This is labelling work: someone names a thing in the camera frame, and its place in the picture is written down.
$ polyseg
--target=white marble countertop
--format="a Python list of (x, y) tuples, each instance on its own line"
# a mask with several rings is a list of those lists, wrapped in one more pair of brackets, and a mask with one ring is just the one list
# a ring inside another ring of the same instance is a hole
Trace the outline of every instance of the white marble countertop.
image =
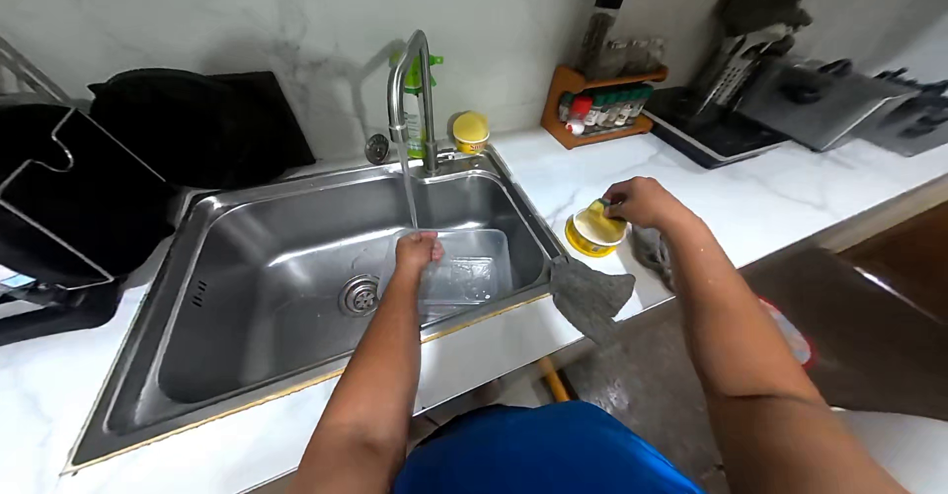
[[(650, 135), (572, 151), (539, 129), (492, 142), (561, 239), (569, 215), (610, 183), (648, 175), (705, 219), (737, 266), (948, 173), (948, 147), (902, 158), (860, 140), (823, 154), (786, 144), (715, 171)], [(570, 251), (604, 272), (636, 275), (620, 318), (669, 296), (627, 248), (603, 259)], [(0, 491), (233, 494), (299, 462), (336, 379), (61, 475), (146, 288), (127, 291), (100, 328), (0, 348)], [(428, 342), (416, 406), (440, 403), (580, 337), (546, 298)]]

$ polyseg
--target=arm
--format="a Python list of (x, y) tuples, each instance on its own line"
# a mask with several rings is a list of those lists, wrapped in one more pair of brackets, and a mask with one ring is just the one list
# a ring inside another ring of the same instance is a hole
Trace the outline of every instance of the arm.
[(700, 218), (651, 178), (613, 185), (607, 214), (669, 244), (684, 331), (736, 494), (906, 493), (813, 386)]
[(303, 453), (293, 494), (383, 493), (405, 460), (418, 388), (418, 283), (444, 250), (434, 233), (398, 241), (392, 279)]

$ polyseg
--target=marble backsplash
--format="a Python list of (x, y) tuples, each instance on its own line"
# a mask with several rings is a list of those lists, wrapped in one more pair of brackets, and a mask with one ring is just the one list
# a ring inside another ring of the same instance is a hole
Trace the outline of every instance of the marble backsplash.
[[(476, 109), (497, 131), (536, 125), (551, 71), (572, 56), (593, 1), (0, 0), (0, 33), (78, 98), (130, 68), (272, 69), (316, 156), (341, 159), (386, 132), (388, 57), (416, 28), (444, 56), (434, 69), (437, 122)], [(666, 37), (669, 83), (684, 83), (707, 51), (716, 1), (626, 0), (617, 26)], [(798, 50), (875, 65), (898, 54), (903, 41), (886, 33), (918, 0), (806, 7), (816, 22)]]

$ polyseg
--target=person's left hand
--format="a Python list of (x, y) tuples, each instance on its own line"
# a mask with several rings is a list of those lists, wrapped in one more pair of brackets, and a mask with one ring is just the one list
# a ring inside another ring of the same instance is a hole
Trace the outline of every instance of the person's left hand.
[(395, 247), (395, 269), (420, 274), (432, 261), (444, 257), (444, 247), (434, 231), (416, 231), (398, 239)]

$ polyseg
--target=clear plastic container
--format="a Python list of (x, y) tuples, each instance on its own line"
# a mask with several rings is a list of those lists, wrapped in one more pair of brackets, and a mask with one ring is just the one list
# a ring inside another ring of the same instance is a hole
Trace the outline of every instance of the clear plastic container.
[[(418, 289), (418, 312), (441, 316), (465, 306), (484, 304), (513, 291), (507, 235), (499, 229), (452, 229), (437, 231), (444, 257), (422, 275)], [(395, 245), (411, 229), (392, 235), (385, 268), (379, 275), (378, 291), (385, 288), (395, 271)]]

